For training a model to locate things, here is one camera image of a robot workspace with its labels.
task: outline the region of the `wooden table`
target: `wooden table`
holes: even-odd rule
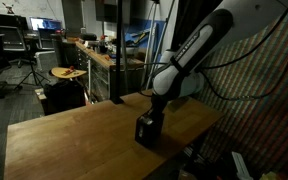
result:
[[[111,69],[111,70],[115,70],[116,69],[116,64],[113,63],[110,60],[107,60],[105,57],[107,57],[107,55],[105,54],[98,54],[95,51],[93,51],[92,49],[88,49],[86,48],[82,43],[80,42],[76,42],[76,46],[81,49],[83,52],[85,52],[86,54],[88,54],[89,56],[91,56],[92,59],[94,59],[96,62],[98,62],[99,64],[101,64],[103,67],[105,67],[106,69]],[[137,60],[137,59],[133,59],[132,63],[128,64],[128,68],[129,69],[133,69],[133,68],[138,68],[143,66],[144,62]]]
[[[180,108],[168,106],[158,146],[147,149],[134,133],[150,98],[131,94],[122,99],[120,105],[104,101],[10,125],[4,178],[142,179],[222,117],[190,98],[177,103]]]

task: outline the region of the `tripod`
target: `tripod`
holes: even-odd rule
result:
[[[19,29],[20,29],[20,32],[19,32],[19,33],[21,33],[21,35],[22,35],[22,37],[23,37],[23,44],[24,44],[25,53],[26,53],[27,56],[29,56],[27,44],[26,44],[26,42],[25,42],[25,40],[24,40],[23,25],[22,25],[21,21],[19,20],[18,16],[14,16],[14,17],[16,18],[16,20],[17,20],[17,22],[18,22],[18,25],[19,25],[19,26],[18,26]],[[35,70],[34,70],[34,68],[33,68],[33,61],[32,61],[31,58],[29,58],[29,62],[30,62],[31,72],[28,73],[28,74],[25,76],[25,78],[15,87],[15,89],[22,89],[23,87],[21,86],[21,84],[27,84],[27,85],[33,85],[33,86],[41,86],[41,87],[43,87],[42,81],[43,81],[44,79],[46,79],[47,81],[50,82],[50,80],[48,80],[46,77],[44,77],[44,76],[42,76],[41,74],[35,72]],[[31,74],[33,74],[33,78],[34,78],[35,84],[25,83],[24,81],[25,81]]]

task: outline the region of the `cable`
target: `cable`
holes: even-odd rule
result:
[[[284,18],[286,17],[286,15],[288,14],[288,8],[284,11],[284,13],[282,14],[282,16],[279,18],[279,20],[277,21],[277,23],[274,25],[274,27],[270,30],[270,32],[255,46],[253,47],[253,49],[251,49],[248,53],[244,54],[243,56],[234,59],[233,61],[230,61],[228,63],[225,64],[221,64],[221,65],[217,65],[217,66],[211,66],[211,67],[200,67],[199,69],[216,69],[216,68],[221,68],[221,67],[225,67],[228,65],[231,65],[233,63],[236,63],[242,59],[244,59],[245,57],[249,56],[250,54],[252,54],[256,49],[258,49],[271,35],[272,33],[276,30],[276,28],[281,24],[281,22],[284,20]]]
[[[136,71],[136,70],[137,70],[138,68],[140,68],[140,67],[150,66],[150,65],[155,65],[155,64],[163,64],[163,65],[165,65],[165,64],[168,64],[168,63],[147,63],[147,64],[142,64],[142,65],[136,67],[136,68],[134,69],[134,71]],[[145,97],[152,97],[151,95],[143,94],[143,92],[142,92],[143,86],[144,86],[144,84],[141,84],[140,89],[137,91],[137,93],[139,93],[140,95],[145,96]]]
[[[280,0],[276,0],[277,2],[279,2],[282,6],[284,6],[285,8],[287,7],[284,3],[282,3]]]
[[[287,64],[282,72],[282,75],[280,76],[280,78],[278,79],[278,81],[276,82],[276,84],[273,86],[273,88],[265,93],[265,94],[262,94],[262,95],[259,95],[259,96],[240,96],[240,97],[234,97],[234,98],[227,98],[227,97],[223,97],[221,96],[219,93],[216,92],[216,90],[214,89],[212,83],[210,82],[210,80],[208,79],[208,77],[206,76],[206,74],[203,72],[203,71],[200,71],[202,73],[202,75],[205,77],[207,83],[209,84],[211,90],[213,91],[213,93],[218,96],[219,98],[223,99],[223,100],[227,100],[227,101],[250,101],[250,100],[255,100],[255,99],[261,99],[261,98],[264,98],[268,95],[270,95],[272,92],[275,91],[275,89],[279,86],[279,84],[282,82],[286,72],[288,71],[288,61],[287,61]]]
[[[148,16],[147,16],[147,21],[146,21],[146,23],[145,23],[145,25],[144,25],[144,27],[143,27],[143,31],[142,31],[142,33],[145,31],[145,27],[147,26],[147,24],[148,24],[148,20],[149,20],[149,18],[150,18],[150,16],[151,16],[151,13],[152,13],[152,9],[153,9],[153,6],[154,6],[154,2],[152,3],[152,6],[151,6],[151,9],[150,9],[150,12],[148,13]]]
[[[55,13],[54,13],[54,11],[53,11],[53,8],[52,8],[52,6],[50,5],[50,2],[49,2],[48,0],[46,0],[46,1],[47,1],[48,6],[49,6],[50,9],[51,9],[53,15],[54,15],[55,20],[57,20],[57,18],[56,18],[56,16],[55,16]]]

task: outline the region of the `computer monitor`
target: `computer monitor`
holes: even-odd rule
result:
[[[37,31],[38,28],[55,29],[55,30],[62,29],[62,23],[61,21],[58,20],[52,20],[48,18],[36,18],[36,17],[31,17],[30,20],[32,24],[32,29],[34,31]]]
[[[0,26],[12,26],[28,30],[26,18],[16,15],[0,14]]]

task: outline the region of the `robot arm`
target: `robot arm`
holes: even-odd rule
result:
[[[159,137],[167,101],[200,87],[194,69],[219,47],[250,37],[281,15],[288,0],[223,0],[193,31],[177,52],[167,52],[168,64],[153,75],[151,109],[137,120],[135,139],[150,146]]]

